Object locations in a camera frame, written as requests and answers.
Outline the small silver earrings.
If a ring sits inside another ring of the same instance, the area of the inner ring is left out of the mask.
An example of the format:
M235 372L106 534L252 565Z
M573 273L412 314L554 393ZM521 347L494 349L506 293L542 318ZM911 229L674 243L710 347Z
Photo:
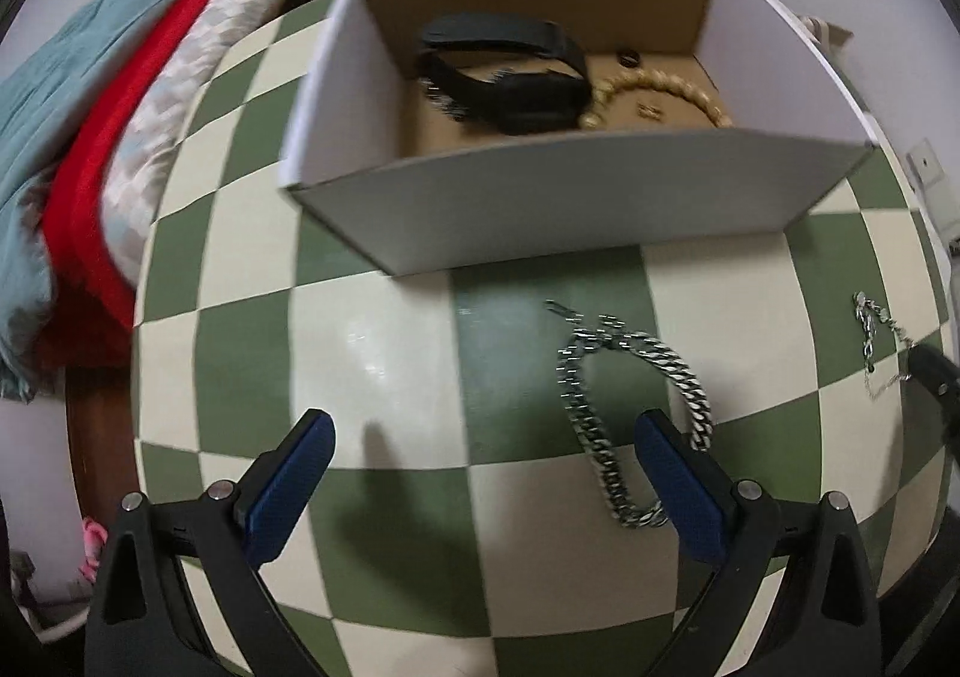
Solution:
M647 118L647 120L652 120L652 122L660 122L662 117L664 117L664 112L659 109L659 107L643 104L643 102L638 104L636 110L638 110L638 115L640 115L641 118Z

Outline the white cardboard box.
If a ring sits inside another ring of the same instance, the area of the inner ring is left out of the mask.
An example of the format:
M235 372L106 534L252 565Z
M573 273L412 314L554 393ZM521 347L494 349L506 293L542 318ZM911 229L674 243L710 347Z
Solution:
M778 232L875 146L779 0L332 0L278 184L409 276Z

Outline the checkered grey white quilt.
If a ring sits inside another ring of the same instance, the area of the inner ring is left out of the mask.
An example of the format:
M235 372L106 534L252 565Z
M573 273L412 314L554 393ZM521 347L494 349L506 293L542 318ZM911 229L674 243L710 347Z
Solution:
M208 0L122 131L104 177L101 230L123 285L139 282L146 235L195 94L228 50L274 16L283 1Z

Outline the black smart band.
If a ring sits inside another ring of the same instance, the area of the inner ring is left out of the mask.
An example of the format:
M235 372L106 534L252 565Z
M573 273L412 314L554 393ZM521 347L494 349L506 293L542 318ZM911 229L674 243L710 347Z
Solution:
M503 53L560 62L564 73L500 70L487 81L452 65L449 53ZM457 122L505 134L567 130L594 99L584 52L558 24L505 13L454 13L423 24L415 69L428 101Z

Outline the teal blue blanket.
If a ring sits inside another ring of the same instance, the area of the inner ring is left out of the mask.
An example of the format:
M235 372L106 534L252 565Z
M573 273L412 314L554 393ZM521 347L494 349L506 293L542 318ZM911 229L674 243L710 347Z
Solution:
M2 83L2 396L44 390L32 346L55 300L39 232L60 149L174 0L91 0Z

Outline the white wall socket row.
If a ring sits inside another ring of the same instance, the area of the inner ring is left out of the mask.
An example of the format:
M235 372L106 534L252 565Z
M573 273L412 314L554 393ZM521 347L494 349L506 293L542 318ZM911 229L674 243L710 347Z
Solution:
M916 143L907 152L907 161L935 232L947 250L957 250L960 235L958 195L931 143L928 140Z

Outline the pink slipper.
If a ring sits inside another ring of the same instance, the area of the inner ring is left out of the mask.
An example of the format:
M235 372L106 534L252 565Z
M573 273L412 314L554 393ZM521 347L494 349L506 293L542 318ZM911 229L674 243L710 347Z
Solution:
M80 565L80 573L89 583L96 581L99 570L99 558L103 553L109 534L103 524L99 524L96 519L85 516L82 521L83 550L85 551L85 560Z

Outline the red bed sheet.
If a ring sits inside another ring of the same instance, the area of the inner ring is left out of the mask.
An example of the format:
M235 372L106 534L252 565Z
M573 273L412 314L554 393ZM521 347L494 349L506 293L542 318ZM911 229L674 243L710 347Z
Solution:
M110 258L101 222L107 169L149 86L210 0L166 0L133 39L55 170L41 232L53 302L29 345L44 374L62 367L116 367L130 351L133 287Z

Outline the green white checkered tablecloth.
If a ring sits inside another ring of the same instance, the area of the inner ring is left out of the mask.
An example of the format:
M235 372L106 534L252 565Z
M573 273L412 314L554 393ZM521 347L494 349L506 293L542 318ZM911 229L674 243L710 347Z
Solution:
M558 393L554 303L692 365L729 476L843 492L875 584L946 511L937 404L866 294L950 349L937 240L890 151L781 234L392 279L281 195L324 1L228 50L190 106L140 279L135 448L156 501L238 479L311 407L337 451L263 581L334 675L638 675L706 571L613 521Z

